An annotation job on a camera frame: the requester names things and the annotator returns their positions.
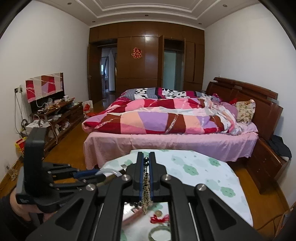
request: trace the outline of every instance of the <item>wooden headboard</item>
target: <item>wooden headboard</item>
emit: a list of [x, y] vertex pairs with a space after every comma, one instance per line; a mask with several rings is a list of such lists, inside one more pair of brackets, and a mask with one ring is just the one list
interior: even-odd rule
[[252, 122], [257, 126], [259, 136], [269, 140], [273, 135], [283, 108], [269, 100], [277, 100], [278, 94], [263, 87], [226, 78], [216, 77], [210, 82], [206, 94], [218, 94], [225, 102], [253, 99], [256, 110]]

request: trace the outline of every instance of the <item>red ribbon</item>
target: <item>red ribbon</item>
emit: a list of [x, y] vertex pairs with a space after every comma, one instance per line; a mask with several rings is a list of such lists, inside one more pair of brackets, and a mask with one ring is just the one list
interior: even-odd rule
[[170, 216], [167, 214], [163, 217], [163, 219], [158, 219], [154, 214], [153, 217], [150, 218], [151, 223], [166, 223], [170, 220]]

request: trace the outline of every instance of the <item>black sleeve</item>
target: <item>black sleeve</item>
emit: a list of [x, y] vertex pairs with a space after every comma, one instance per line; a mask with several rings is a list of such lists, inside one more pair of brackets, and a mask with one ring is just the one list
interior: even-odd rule
[[0, 241], [23, 241], [34, 231], [35, 226], [13, 212], [9, 197], [0, 199]]

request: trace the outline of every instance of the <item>tray ceiling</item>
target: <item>tray ceiling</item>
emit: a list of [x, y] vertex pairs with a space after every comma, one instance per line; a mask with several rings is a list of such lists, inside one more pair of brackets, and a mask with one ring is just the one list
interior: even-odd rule
[[71, 14], [90, 27], [125, 21], [162, 21], [201, 29], [237, 10], [259, 3], [258, 0], [40, 1]]

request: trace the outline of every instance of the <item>bracelet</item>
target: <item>bracelet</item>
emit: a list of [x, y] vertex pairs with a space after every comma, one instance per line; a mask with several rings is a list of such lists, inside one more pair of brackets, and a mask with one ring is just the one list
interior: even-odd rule
[[170, 227], [168, 227], [168, 226], [164, 226], [164, 225], [159, 225], [159, 226], [157, 226], [157, 227], [151, 229], [150, 232], [149, 232], [149, 234], [148, 234], [148, 239], [149, 239], [149, 241], [156, 241], [154, 238], [152, 238], [151, 235], [152, 235], [154, 232], [159, 231], [159, 230], [166, 230], [166, 231], [170, 232]]

